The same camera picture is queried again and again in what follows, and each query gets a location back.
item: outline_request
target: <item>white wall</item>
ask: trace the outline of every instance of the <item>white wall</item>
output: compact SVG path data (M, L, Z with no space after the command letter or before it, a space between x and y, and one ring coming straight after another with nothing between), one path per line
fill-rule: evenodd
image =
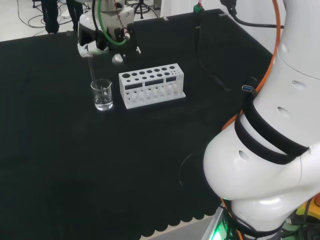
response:
M285 22L286 11L282 0L277 0L281 24ZM193 11L193 6L198 0L162 0L161 16L172 16ZM220 0L202 0L205 10L222 9L225 13L228 10L220 3ZM237 0L236 3L237 17L245 22L257 24L276 24L276 14L272 0ZM240 25L251 36L259 41L270 52L274 51L276 42L275 28L250 27Z

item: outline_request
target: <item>tripod stand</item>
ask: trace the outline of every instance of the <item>tripod stand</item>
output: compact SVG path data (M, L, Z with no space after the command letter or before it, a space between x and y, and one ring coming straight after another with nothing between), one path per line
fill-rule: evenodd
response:
M137 3L136 7L134 8L134 15L136 15L136 12L137 12L139 7L140 7L140 15L141 15L140 19L144 19L143 13L149 12L149 6L144 3L144 0L139 0L139 3ZM142 7L147 8L148 11L147 12L142 12Z

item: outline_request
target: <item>black strap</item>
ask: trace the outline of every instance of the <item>black strap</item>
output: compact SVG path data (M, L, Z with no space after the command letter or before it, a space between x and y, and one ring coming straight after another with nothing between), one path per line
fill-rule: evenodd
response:
M252 236L254 238L262 238L266 236L270 236L272 234L275 234L279 232L282 228L282 225L272 231L253 231L250 228L246 227L242 223L238 222L237 220L233 219L230 214L227 214L227 220L233 227L235 227L238 231L240 231L242 234Z
M294 157L290 157L285 154L281 154L270 150L269 148L263 146L257 140L255 140L244 128L240 122L239 114L236 115L234 122L234 130L239 140L246 146L251 152L257 156L271 162L274 164L285 165L290 163Z
M257 112L253 100L254 97L252 94L248 94L244 98L243 113L254 130L273 146L289 155L292 159L301 156L308 150L308 147L290 140L270 126Z

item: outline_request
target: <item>person's leg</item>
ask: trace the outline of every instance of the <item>person's leg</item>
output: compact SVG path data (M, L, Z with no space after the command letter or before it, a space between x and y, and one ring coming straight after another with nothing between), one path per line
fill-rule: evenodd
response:
M82 4L75 0L66 0L66 5L68 6L70 17L73 22L73 30L78 31L78 22L81 14L84 13Z
M41 0L43 10L43 20L45 30L50 33L57 33L59 30L58 23L58 5L57 0Z

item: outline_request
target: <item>yellow component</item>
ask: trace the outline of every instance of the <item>yellow component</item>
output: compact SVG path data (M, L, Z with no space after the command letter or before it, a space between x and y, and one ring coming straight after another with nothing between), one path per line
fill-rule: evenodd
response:
M307 202L302 204L298 209L296 210L297 215L304 215L306 211ZM312 199L308 211L308 216L312 216L314 218L317 218L320 220L320 207L316 205L315 198Z

